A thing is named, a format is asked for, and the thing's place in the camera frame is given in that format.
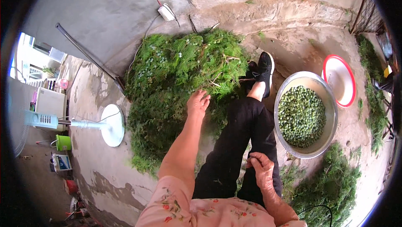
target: black pants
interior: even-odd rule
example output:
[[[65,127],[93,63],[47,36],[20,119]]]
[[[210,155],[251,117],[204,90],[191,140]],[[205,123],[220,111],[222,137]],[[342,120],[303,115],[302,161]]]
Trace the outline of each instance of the black pants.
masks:
[[[264,153],[274,162],[273,185],[281,196],[282,182],[273,129],[273,116],[263,103],[250,97],[234,101],[228,108],[228,124],[195,179],[193,198],[234,197],[243,154],[250,138],[253,146],[250,152]],[[254,168],[246,170],[237,197],[264,206]]]

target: metal fence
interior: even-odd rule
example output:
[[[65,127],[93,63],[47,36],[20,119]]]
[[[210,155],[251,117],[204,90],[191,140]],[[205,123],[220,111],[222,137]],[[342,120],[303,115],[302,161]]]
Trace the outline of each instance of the metal fence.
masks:
[[[359,34],[362,32],[377,33],[382,25],[383,20],[374,1],[362,0],[359,12],[357,13],[352,29],[349,32],[351,34]]]

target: stainless steel basin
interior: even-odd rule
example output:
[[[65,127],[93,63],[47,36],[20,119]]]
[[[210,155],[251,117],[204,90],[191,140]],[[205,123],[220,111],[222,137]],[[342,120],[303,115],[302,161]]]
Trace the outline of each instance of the stainless steel basin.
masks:
[[[310,88],[322,99],[325,106],[326,123],[322,136],[307,148],[299,148],[288,144],[279,129],[278,105],[282,95],[292,87],[299,85]],[[320,76],[311,72],[297,72],[290,75],[279,88],[274,105],[274,122],[279,141],[292,155],[301,159],[311,159],[322,154],[331,144],[338,124],[338,106],[334,94],[327,82]]]

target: leg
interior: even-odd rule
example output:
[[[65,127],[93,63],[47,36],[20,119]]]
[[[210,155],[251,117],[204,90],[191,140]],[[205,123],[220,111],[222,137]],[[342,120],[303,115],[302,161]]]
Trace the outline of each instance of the leg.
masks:
[[[279,176],[279,165],[276,150],[276,141],[274,136],[274,120],[272,114],[263,109],[258,116],[255,127],[251,135],[252,149],[250,152],[260,152],[265,154],[274,162],[273,185],[276,193],[282,196],[282,181]],[[243,186],[237,194],[238,198],[256,202],[264,206],[263,195],[257,186],[254,168],[248,168],[244,174]]]
[[[261,53],[258,66],[260,75],[256,77],[257,82],[254,85],[259,85],[260,88],[255,89],[254,93],[252,90],[248,96],[252,95],[254,99],[261,101],[263,97],[269,96],[269,90],[272,85],[272,74],[274,71],[274,60],[272,55],[266,52]],[[261,107],[261,113],[259,113],[258,117],[256,118],[255,125],[251,132],[252,149],[250,152],[263,153],[274,162],[273,185],[276,193],[279,196],[282,196],[282,182],[281,178],[279,177],[276,142],[275,135],[273,133],[273,116],[264,107],[264,104],[259,102],[258,106]],[[263,195],[261,194],[260,188],[257,186],[254,168],[249,168],[246,170],[242,188],[238,192],[237,196],[241,199],[256,202],[264,206]]]
[[[228,124],[195,179],[193,198],[234,197],[243,154],[263,105],[246,97],[228,108]]]

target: foot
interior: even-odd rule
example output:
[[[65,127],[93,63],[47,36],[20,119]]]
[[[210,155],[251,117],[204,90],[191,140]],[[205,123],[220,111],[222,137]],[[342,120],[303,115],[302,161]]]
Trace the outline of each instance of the foot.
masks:
[[[246,72],[246,75],[243,77],[240,77],[239,80],[243,80],[240,82],[242,86],[244,86],[244,89],[246,91],[246,94],[249,93],[251,88],[253,87],[255,83],[254,76],[258,74],[258,65],[254,61],[249,62],[249,69]]]
[[[262,52],[258,61],[258,75],[255,76],[256,82],[265,82],[265,92],[263,98],[269,96],[272,86],[272,74],[274,73],[275,63],[271,54]]]

